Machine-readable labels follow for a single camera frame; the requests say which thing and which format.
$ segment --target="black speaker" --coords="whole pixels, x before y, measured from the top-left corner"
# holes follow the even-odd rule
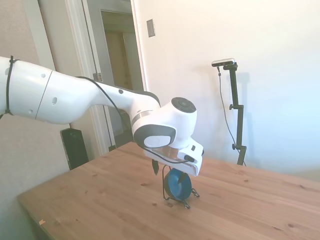
[[[64,129],[61,131],[61,136],[68,156],[70,170],[89,162],[84,138],[80,130],[73,128]]]

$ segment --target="wooden table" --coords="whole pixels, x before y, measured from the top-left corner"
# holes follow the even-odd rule
[[[129,143],[19,201],[54,240],[320,240],[320,183],[207,158],[191,180],[191,209],[165,201]]]

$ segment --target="black stand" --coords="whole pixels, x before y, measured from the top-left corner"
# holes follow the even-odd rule
[[[230,104],[229,109],[237,109],[238,110],[238,120],[237,120],[237,127],[236,127],[236,145],[232,144],[232,149],[239,150],[239,157],[238,157],[238,165],[244,164],[245,154],[247,147],[242,146],[242,131],[243,131],[243,124],[244,124],[244,106],[239,105],[238,102],[238,90],[237,90],[237,79],[236,79],[236,71],[238,65],[235,62],[231,65],[226,65],[223,67],[223,70],[229,70],[230,72],[230,81],[231,81],[231,92],[232,92],[232,102]]]
[[[165,175],[164,175],[164,170],[165,170],[166,166],[167,166],[167,165],[164,165],[163,168],[162,168],[162,193],[163,193],[163,198],[164,198],[164,200],[166,200],[166,201],[169,200],[169,199],[175,200],[175,201],[177,201],[177,202],[179,202],[179,203],[183,203],[186,209],[190,209],[191,207],[190,207],[190,205],[188,204],[188,202],[187,202],[186,199],[178,200],[178,199],[172,198],[172,197],[170,197],[170,196],[166,197],[166,195],[165,195]],[[200,195],[197,193],[197,191],[196,191],[194,188],[192,188],[191,193],[192,193],[196,198],[199,198],[199,197],[200,197]]]

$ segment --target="black cable tie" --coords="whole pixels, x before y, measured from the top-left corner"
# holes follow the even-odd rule
[[[10,104],[9,104],[9,86],[10,86],[10,79],[11,79],[11,73],[12,73],[12,68],[14,67],[14,63],[16,61],[19,61],[19,59],[14,59],[14,56],[11,56],[9,63],[9,72],[8,72],[8,77],[6,79],[6,109],[4,114],[10,114],[13,116],[12,112],[10,111]]]

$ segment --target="blue object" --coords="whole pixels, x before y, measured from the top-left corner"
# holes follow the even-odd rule
[[[183,201],[190,197],[192,192],[191,179],[188,175],[184,177],[182,182],[179,182],[179,178],[184,174],[178,169],[171,169],[164,178],[165,192],[173,199]]]

